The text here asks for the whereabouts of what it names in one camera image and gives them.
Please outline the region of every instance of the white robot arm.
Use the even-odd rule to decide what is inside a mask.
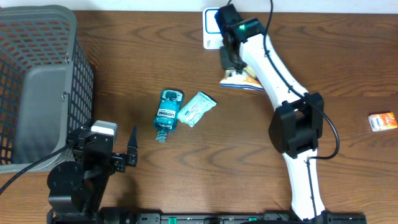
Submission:
[[[272,47],[269,36],[266,37],[267,49],[269,57],[278,67],[279,72],[284,78],[291,83],[293,88],[300,94],[304,95],[308,91],[296,81],[290,74],[286,66],[283,64],[275,49]],[[289,91],[285,83],[280,79],[269,60],[264,56],[263,47],[264,35],[258,34],[248,38],[246,43],[240,45],[239,54],[243,62],[247,63],[256,73],[257,78],[263,85],[268,97],[271,100],[274,110],[282,106],[282,102],[287,101],[293,103],[300,98]],[[307,150],[297,155],[296,159],[291,158],[288,154],[282,154],[289,171],[290,184],[292,186],[292,209],[296,215],[301,219],[311,219],[314,217],[314,209],[311,199],[310,182],[308,179],[307,164],[305,161],[308,157],[316,156],[317,150]],[[319,193],[317,167],[315,161],[310,164],[313,194],[317,215],[324,211],[325,206]]]
[[[287,164],[292,187],[292,210],[301,220],[320,215],[325,206],[319,193],[316,162],[312,161],[309,167],[306,162],[307,158],[317,155],[318,138],[322,135],[322,117],[291,92],[275,70],[276,67],[300,95],[310,96],[287,70],[257,19],[243,21],[233,5],[220,8],[215,18],[225,44],[221,48],[221,60],[229,59],[226,63],[222,62],[223,68],[232,66],[232,69],[239,71],[249,65],[274,107],[269,133],[272,143]],[[264,53],[264,38],[267,54]],[[318,100],[315,104],[323,110],[321,96],[317,93],[313,99]],[[295,112],[298,110],[303,112],[303,117],[296,117]]]

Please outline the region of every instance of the plastic wrapped packet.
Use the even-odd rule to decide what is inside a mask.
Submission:
[[[220,86],[264,91],[264,87],[257,80],[256,73],[249,66],[246,66],[242,73],[238,73],[236,70],[226,70],[224,78],[220,81]]]
[[[200,120],[200,118],[209,111],[212,107],[216,106],[209,96],[202,92],[198,92],[178,113],[178,119],[191,128]]]

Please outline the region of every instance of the light blue packet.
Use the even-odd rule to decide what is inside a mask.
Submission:
[[[202,92],[198,92],[198,94],[178,112],[178,119],[192,128],[203,114],[216,106],[216,104],[217,103],[210,97]]]

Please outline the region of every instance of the listerine bottle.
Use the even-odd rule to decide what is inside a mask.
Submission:
[[[156,140],[165,142],[169,131],[177,127],[177,115],[180,111],[184,95],[176,90],[163,90],[160,96],[160,105],[154,119],[154,126],[158,130]]]

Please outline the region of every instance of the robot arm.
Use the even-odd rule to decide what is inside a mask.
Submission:
[[[292,210],[301,219],[314,218],[325,210],[320,198],[315,161],[310,164],[314,203],[310,188],[306,160],[317,155],[318,138],[322,135],[322,117],[294,93],[282,81],[267,57],[271,57],[282,76],[301,95],[308,95],[323,109],[323,100],[308,91],[290,74],[276,54],[271,40],[257,19],[243,21],[234,6],[219,9],[215,16],[224,38],[221,48],[223,67],[240,71],[249,65],[256,73],[274,107],[269,134],[275,148],[282,153],[289,171],[292,186]],[[266,38],[268,54],[264,52]]]
[[[136,127],[127,144],[127,154],[113,152],[117,129],[115,123],[96,121],[68,135],[67,143],[73,146],[75,161],[58,164],[47,178],[52,206],[48,224],[102,224],[105,218],[112,220],[115,212],[125,220],[132,220],[131,212],[122,209],[98,211],[109,177],[137,164]]]

